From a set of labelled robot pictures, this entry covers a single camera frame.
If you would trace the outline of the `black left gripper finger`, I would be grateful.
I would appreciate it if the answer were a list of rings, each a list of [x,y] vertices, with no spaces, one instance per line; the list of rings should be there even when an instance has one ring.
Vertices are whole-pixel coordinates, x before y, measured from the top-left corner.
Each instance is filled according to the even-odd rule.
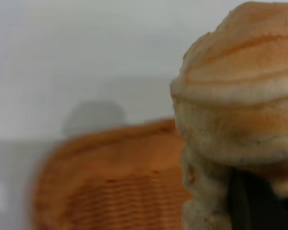
[[[232,174],[228,209],[233,230],[288,230],[288,198],[277,198],[267,180],[249,172]]]

